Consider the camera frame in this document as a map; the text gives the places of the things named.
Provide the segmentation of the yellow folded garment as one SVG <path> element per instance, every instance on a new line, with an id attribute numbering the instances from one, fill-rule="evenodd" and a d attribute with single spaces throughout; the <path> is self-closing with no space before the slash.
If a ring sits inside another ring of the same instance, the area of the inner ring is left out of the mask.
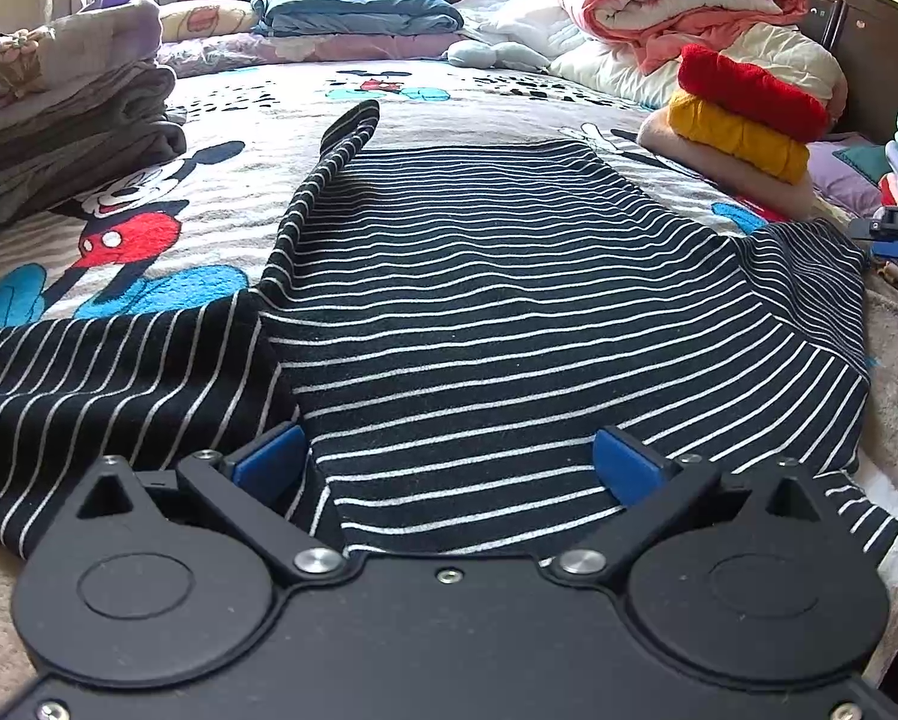
<path id="1" fill-rule="evenodd" d="M 810 151 L 803 143 L 695 94 L 673 93 L 666 117 L 685 140 L 717 149 L 778 181 L 796 184 L 807 174 Z"/>

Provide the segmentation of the red folded garment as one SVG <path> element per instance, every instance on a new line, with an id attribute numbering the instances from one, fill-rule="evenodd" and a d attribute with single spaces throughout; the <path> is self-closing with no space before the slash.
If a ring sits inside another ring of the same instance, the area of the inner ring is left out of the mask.
<path id="1" fill-rule="evenodd" d="M 681 49 L 678 85 L 686 93 L 800 143 L 819 140 L 831 125 L 828 109 L 811 94 L 764 68 L 699 44 Z"/>

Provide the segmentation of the grey folded clothes stack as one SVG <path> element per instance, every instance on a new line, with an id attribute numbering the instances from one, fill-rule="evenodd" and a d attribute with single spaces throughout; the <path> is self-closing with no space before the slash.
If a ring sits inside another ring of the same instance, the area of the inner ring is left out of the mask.
<path id="1" fill-rule="evenodd" d="M 181 156 L 154 0 L 92 0 L 0 36 L 0 229 Z"/>

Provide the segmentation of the teal cloth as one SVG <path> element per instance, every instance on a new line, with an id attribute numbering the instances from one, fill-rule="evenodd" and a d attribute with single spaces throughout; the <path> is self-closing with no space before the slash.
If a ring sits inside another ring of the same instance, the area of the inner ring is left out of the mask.
<path id="1" fill-rule="evenodd" d="M 834 157 L 872 185 L 878 185 L 881 177 L 891 172 L 885 148 L 880 145 L 847 146 L 836 149 Z"/>

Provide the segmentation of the pink purple folded blanket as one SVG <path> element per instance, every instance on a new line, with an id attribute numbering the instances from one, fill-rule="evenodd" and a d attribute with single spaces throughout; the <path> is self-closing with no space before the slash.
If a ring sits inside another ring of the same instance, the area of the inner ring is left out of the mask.
<path id="1" fill-rule="evenodd" d="M 452 44 L 460 41 L 462 36 L 458 34 L 265 37 L 234 32 L 164 43 L 156 54 L 156 62 L 172 68 L 177 78 L 192 78 L 262 65 L 440 59 Z"/>

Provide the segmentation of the beige pink folded garment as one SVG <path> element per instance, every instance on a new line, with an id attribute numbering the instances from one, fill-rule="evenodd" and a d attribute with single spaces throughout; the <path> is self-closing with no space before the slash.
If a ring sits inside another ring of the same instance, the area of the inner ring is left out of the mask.
<path id="1" fill-rule="evenodd" d="M 815 192 L 808 174 L 796 184 L 786 184 L 734 156 L 690 142 L 673 132 L 665 109 L 655 110 L 642 121 L 636 142 L 652 153 L 691 167 L 725 192 L 745 197 L 785 218 L 806 220 L 812 216 Z"/>

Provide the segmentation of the cartoon print pillow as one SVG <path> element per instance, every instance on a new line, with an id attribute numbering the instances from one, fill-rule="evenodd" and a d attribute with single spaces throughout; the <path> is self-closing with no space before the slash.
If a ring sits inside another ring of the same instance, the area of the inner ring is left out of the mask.
<path id="1" fill-rule="evenodd" d="M 185 0 L 159 7 L 164 43 L 248 32 L 259 21 L 244 0 Z"/>

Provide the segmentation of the blue folded blanket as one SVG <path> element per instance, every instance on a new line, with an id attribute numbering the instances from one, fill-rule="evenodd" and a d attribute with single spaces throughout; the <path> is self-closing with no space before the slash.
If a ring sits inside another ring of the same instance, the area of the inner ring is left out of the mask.
<path id="1" fill-rule="evenodd" d="M 446 0 L 250 0 L 255 31 L 270 37 L 452 34 L 463 16 Z"/>

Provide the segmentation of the dark wooden headboard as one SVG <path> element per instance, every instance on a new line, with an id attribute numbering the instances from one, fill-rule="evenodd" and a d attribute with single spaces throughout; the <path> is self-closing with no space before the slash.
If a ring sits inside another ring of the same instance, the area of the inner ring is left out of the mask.
<path id="1" fill-rule="evenodd" d="M 894 0 L 808 0 L 801 31 L 836 57 L 847 78 L 837 132 L 885 143 L 898 115 L 898 4 Z"/>

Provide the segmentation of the purple bed sheet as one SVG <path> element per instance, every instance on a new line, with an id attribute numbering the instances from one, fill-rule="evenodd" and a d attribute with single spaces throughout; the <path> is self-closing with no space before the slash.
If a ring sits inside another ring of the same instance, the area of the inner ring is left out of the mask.
<path id="1" fill-rule="evenodd" d="M 808 145 L 810 159 L 808 172 L 812 176 L 813 188 L 820 197 L 831 205 L 839 206 L 849 215 L 868 218 L 881 206 L 880 182 L 869 184 L 864 177 L 836 160 L 836 149 L 852 145 L 875 145 L 858 133 L 841 133 L 837 138 L 821 140 Z"/>

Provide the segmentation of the black white striped shirt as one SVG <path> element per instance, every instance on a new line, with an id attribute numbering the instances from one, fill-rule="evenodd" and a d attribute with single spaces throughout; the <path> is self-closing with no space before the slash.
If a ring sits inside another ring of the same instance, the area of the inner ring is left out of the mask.
<path id="1" fill-rule="evenodd" d="M 618 511 L 600 429 L 748 473 L 790 458 L 864 551 L 898 520 L 854 483 L 870 390 L 865 260 L 821 220 L 738 236 L 576 140 L 377 149 L 364 99 L 323 135 L 262 271 L 154 275 L 218 143 L 73 200 L 58 277 L 0 278 L 0 543 L 29 554 L 97 457 L 163 472 L 280 424 L 263 489 L 348 553 L 547 556 Z"/>

